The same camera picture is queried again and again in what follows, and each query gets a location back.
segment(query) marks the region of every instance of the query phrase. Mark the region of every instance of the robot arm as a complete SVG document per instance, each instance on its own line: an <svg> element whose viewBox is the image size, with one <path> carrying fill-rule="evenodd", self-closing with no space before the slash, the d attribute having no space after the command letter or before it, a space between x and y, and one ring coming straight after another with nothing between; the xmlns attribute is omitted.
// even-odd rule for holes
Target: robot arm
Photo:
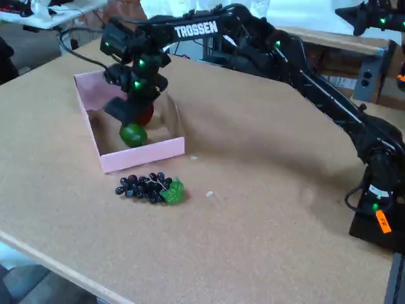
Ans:
<svg viewBox="0 0 405 304"><path fill-rule="evenodd" d="M369 0L350 8L338 8L335 12L354 27L355 36L363 35L370 27L405 31L404 0L398 0L397 8L391 6L390 0Z"/></svg>
<svg viewBox="0 0 405 304"><path fill-rule="evenodd" d="M358 189L363 190L361 208L353 210L373 215L389 211L397 196L404 194L405 145L401 132L388 122L369 116L366 106L357 107L325 79L308 67L300 38L277 30L265 18L252 16L243 5L218 6L209 12L191 11L180 18L157 16L134 31L118 20L110 21L101 40L101 51L120 63L107 69L106 80L121 86L128 100L115 98L105 110L129 123L150 107L165 90L168 81L158 71L170 63L162 52L168 44L204 37L228 35L241 50L266 56L263 68L269 79L285 82L328 116L351 138L358 156L367 164Z"/></svg>

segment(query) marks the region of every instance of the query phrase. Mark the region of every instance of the orange tag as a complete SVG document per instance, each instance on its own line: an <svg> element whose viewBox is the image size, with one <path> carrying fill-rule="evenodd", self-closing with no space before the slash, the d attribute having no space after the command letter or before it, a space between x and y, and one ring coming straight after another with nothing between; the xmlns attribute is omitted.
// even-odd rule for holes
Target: orange tag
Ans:
<svg viewBox="0 0 405 304"><path fill-rule="evenodd" d="M387 218L385 217L384 212L381 211L381 210L377 210L375 212L375 215L377 216L377 220L380 223L380 227L381 227L382 232L384 232L384 233L391 232L392 231L391 227L388 224L388 221L387 221Z"/></svg>

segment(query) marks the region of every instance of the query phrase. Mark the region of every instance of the green lime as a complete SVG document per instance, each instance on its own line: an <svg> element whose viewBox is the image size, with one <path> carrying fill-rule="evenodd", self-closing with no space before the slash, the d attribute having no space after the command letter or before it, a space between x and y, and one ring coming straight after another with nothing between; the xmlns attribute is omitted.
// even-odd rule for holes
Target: green lime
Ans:
<svg viewBox="0 0 405 304"><path fill-rule="evenodd" d="M146 131L136 123L130 123L125 127L122 126L120 136L123 142L130 148L143 146L147 140Z"/></svg>

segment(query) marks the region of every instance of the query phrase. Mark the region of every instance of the green led light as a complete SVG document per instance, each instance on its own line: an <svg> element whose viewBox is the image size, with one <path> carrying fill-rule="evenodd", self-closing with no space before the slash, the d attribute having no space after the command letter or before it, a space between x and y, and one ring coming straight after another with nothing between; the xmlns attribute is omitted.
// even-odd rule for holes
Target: green led light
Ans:
<svg viewBox="0 0 405 304"><path fill-rule="evenodd" d="M135 81L135 82L134 82L134 88L135 88L136 90L139 90L141 87L142 87L142 84L141 84L140 82L138 82L138 81Z"/></svg>

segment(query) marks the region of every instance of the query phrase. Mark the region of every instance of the pink cardboard tray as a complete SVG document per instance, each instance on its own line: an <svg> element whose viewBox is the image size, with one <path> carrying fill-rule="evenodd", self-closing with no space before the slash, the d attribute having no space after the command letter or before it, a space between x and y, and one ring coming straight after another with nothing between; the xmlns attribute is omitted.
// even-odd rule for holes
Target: pink cardboard tray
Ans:
<svg viewBox="0 0 405 304"><path fill-rule="evenodd" d="M80 109L104 173L185 153L184 128L177 106L168 94L162 94L154 102L153 119L145 127L148 144L130 149L120 139L121 123L103 111L111 98L125 99L125 93L120 87L107 84L102 71L76 75L75 83Z"/></svg>

